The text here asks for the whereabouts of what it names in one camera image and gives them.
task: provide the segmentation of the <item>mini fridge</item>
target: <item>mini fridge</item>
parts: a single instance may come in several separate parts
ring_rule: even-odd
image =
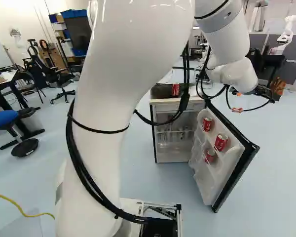
[[[180,99],[150,100],[151,120],[168,120]],[[212,120],[205,131],[204,118]],[[225,147],[215,146],[219,134],[227,136]],[[218,212],[228,195],[259,151],[210,100],[191,97],[187,110],[172,124],[152,126],[156,163],[188,162],[205,205]],[[208,160],[211,150],[213,159]]]

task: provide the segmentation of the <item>blue box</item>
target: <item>blue box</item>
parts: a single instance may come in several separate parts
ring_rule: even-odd
[[[78,50],[73,48],[73,53],[75,56],[85,56],[87,54],[84,50]]]
[[[63,30],[63,32],[64,32],[64,36],[65,36],[65,38],[66,38],[66,39],[70,39],[70,33],[69,33],[69,30],[68,30],[68,29]]]
[[[72,9],[67,11],[62,11],[61,15],[63,16],[63,18],[72,18],[74,17],[74,11]]]
[[[87,10],[74,10],[75,17],[87,16]]]
[[[49,16],[49,20],[50,20],[51,23],[58,22],[58,21],[57,21],[56,14],[48,15],[48,16]]]

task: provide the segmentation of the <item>open fridge door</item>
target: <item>open fridge door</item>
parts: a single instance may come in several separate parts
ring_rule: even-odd
[[[203,127],[204,118],[211,120],[210,130]],[[198,125],[189,166],[205,205],[218,212],[255,154],[259,146],[250,142],[210,101],[197,117]],[[222,151],[217,136],[226,136]]]

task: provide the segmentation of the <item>black office chair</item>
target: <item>black office chair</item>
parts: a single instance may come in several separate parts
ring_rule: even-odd
[[[30,94],[37,92],[41,103],[44,104],[40,93],[42,93],[45,97],[46,97],[46,95],[41,90],[41,88],[38,87],[38,85],[36,83],[36,79],[33,77],[33,75],[28,71],[19,71],[18,70],[15,80],[21,80],[21,79],[26,82],[26,85],[18,87],[18,91],[20,91],[23,96],[30,95]]]
[[[58,67],[52,67],[52,68],[47,67],[38,56],[38,51],[35,48],[35,46],[37,46],[37,43],[35,42],[35,40],[29,39],[28,41],[31,44],[31,46],[28,49],[28,53],[32,59],[31,63],[39,66],[39,68],[41,69],[41,72],[45,74],[45,78],[50,84],[56,83],[57,87],[62,90],[62,93],[58,93],[56,98],[52,99],[50,103],[54,104],[55,100],[58,100],[63,96],[65,97],[66,103],[69,103],[68,95],[75,95],[75,90],[65,91],[64,87],[66,87],[67,85],[73,82],[71,79],[74,77],[74,75],[62,73],[66,69],[58,69]]]

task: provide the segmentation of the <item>yellow cable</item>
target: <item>yellow cable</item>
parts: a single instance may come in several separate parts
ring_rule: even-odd
[[[49,216],[51,216],[51,217],[55,220],[55,216],[54,216],[53,214],[48,213],[48,212],[46,212],[46,213],[41,213],[41,214],[34,215],[34,216],[27,215],[27,214],[24,213],[24,211],[22,210],[22,208],[20,207],[20,205],[17,204],[17,203],[16,203],[15,201],[13,201],[12,199],[9,199],[8,197],[5,197],[5,196],[3,196],[3,195],[1,195],[1,194],[0,194],[0,198],[4,199],[4,200],[6,200],[6,201],[9,201],[9,202],[12,203],[13,205],[15,205],[15,206],[19,209],[20,213],[21,213],[24,217],[38,217],[38,216],[42,216],[42,215],[49,215]]]

